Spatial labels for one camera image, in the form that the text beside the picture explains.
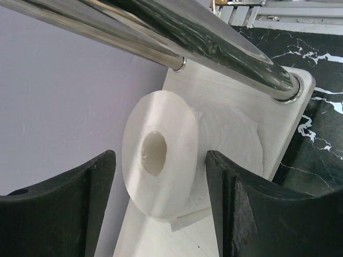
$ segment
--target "black marble floor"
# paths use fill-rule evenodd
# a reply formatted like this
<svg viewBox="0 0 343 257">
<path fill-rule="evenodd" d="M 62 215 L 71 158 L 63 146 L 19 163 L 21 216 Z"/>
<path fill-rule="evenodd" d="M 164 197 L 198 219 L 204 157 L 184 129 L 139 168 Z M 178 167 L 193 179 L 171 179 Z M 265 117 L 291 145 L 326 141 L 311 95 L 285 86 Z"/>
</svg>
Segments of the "black marble floor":
<svg viewBox="0 0 343 257">
<path fill-rule="evenodd" d="M 343 187 L 343 36 L 235 29 L 278 64 L 316 79 L 274 182 L 311 195 Z"/>
</svg>

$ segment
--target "marble tile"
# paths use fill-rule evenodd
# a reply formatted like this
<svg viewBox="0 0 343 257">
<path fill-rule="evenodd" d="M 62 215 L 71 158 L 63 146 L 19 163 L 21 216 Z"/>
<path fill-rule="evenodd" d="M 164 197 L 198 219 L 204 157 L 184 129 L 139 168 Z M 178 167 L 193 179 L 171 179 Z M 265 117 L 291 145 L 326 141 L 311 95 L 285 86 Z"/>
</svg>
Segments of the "marble tile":
<svg viewBox="0 0 343 257">
<path fill-rule="evenodd" d="M 307 70 L 316 79 L 274 182 L 311 195 L 343 187 L 343 37 L 235 29 L 278 64 Z"/>
</svg>

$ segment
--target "white toilet paper roll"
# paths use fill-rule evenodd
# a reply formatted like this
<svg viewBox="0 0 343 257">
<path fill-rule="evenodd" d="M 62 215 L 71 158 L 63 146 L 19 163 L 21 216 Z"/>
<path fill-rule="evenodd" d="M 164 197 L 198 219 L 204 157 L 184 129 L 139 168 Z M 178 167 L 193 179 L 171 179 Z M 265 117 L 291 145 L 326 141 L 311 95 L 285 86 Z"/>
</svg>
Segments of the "white toilet paper roll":
<svg viewBox="0 0 343 257">
<path fill-rule="evenodd" d="M 124 181 L 135 205 L 164 221 L 208 208 L 208 150 L 262 174 L 257 124 L 239 110 L 165 90 L 144 96 L 129 116 L 122 145 Z"/>
</svg>

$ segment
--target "white platform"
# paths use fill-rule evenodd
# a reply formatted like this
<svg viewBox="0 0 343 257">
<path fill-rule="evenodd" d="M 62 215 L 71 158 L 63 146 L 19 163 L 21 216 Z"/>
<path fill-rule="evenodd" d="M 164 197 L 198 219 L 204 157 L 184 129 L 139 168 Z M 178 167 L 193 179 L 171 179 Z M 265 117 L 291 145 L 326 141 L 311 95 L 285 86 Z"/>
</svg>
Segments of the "white platform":
<svg viewBox="0 0 343 257">
<path fill-rule="evenodd" d="M 238 107 L 255 120 L 264 155 L 263 177 L 272 180 L 315 87 L 307 71 L 285 69 L 304 82 L 303 94 L 289 105 L 276 103 L 269 96 L 192 61 L 181 73 L 169 70 L 163 89 Z M 213 217 L 171 232 L 169 224 L 146 217 L 130 201 L 114 253 L 114 257 L 119 256 L 219 256 Z"/>
</svg>

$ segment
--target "chrome pole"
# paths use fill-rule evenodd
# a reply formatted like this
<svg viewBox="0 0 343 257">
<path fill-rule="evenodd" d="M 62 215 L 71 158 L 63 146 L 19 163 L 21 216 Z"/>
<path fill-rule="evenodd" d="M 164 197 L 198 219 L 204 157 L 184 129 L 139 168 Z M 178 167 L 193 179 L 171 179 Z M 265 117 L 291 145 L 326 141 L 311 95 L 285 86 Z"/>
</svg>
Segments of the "chrome pole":
<svg viewBox="0 0 343 257">
<path fill-rule="evenodd" d="M 11 8 L 14 4 L 21 12 L 173 70 L 182 69 L 186 57 L 280 101 L 294 99 L 299 92 L 293 75 L 196 0 L 0 0 L 0 4 Z M 119 25 L 130 33 L 119 30 Z"/>
</svg>

